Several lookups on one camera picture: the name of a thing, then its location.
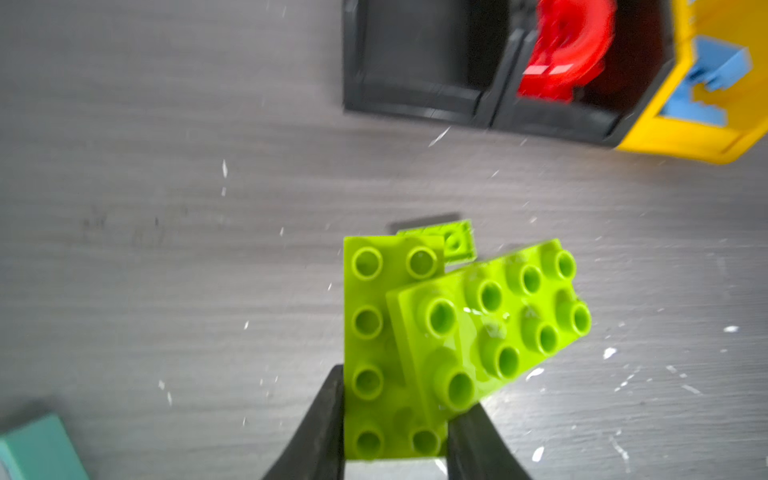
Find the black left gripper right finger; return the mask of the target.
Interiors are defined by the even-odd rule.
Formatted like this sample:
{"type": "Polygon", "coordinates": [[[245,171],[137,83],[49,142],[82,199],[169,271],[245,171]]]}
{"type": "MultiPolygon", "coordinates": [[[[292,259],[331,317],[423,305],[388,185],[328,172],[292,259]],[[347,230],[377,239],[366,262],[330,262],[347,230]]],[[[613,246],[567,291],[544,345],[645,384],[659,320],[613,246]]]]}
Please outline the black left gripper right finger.
{"type": "Polygon", "coordinates": [[[449,480],[531,480],[478,403],[448,424],[449,480]]]}

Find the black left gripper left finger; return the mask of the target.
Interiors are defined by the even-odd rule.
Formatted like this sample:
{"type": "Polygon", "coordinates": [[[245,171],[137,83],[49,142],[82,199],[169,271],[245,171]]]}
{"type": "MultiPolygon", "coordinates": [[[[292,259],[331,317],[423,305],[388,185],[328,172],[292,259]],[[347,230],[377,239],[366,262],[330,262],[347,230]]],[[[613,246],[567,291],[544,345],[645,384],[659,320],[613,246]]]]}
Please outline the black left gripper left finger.
{"type": "Polygon", "coordinates": [[[331,368],[282,454],[263,475],[268,479],[343,479],[343,365],[331,368]]]}

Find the green L-shaped lego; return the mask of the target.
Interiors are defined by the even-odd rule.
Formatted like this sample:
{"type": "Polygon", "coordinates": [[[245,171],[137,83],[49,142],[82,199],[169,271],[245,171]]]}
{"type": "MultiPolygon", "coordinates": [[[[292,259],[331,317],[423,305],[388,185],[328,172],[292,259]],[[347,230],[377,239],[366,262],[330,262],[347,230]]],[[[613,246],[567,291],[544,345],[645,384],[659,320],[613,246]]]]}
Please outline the green L-shaped lego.
{"type": "Polygon", "coordinates": [[[346,238],[347,458],[443,455],[452,419],[590,332],[577,269],[556,239],[447,266],[440,236],[346,238]]]}

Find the green small lego brick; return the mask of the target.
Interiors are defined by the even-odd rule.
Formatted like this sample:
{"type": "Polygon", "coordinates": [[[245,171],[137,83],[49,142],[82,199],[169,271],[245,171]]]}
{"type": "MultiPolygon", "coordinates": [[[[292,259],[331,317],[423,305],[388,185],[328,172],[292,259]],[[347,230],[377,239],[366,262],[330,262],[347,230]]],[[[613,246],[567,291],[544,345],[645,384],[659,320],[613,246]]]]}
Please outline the green small lego brick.
{"type": "Polygon", "coordinates": [[[458,220],[427,226],[410,227],[396,232],[398,236],[440,236],[444,240],[444,257],[447,266],[474,262],[477,249],[470,220],[458,220]]]}

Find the red arch lego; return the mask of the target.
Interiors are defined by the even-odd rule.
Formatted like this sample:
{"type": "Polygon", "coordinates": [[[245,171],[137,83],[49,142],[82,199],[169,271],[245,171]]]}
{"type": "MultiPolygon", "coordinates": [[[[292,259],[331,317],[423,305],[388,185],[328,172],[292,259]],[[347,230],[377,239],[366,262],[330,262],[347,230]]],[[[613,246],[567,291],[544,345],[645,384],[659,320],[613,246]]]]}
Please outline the red arch lego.
{"type": "Polygon", "coordinates": [[[551,0],[537,5],[538,38],[518,95],[570,103],[604,70],[614,38],[612,0],[551,0]]]}

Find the blue lego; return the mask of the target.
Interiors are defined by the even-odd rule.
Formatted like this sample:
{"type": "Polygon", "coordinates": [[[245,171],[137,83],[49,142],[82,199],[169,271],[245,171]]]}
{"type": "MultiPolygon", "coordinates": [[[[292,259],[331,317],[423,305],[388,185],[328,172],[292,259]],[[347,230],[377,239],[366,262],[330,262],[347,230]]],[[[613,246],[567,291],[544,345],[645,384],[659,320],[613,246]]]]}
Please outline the blue lego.
{"type": "Polygon", "coordinates": [[[703,85],[709,92],[733,87],[752,70],[746,47],[713,37],[696,36],[696,60],[660,111],[662,117],[715,127],[727,125],[726,111],[693,99],[693,88],[703,85]]]}

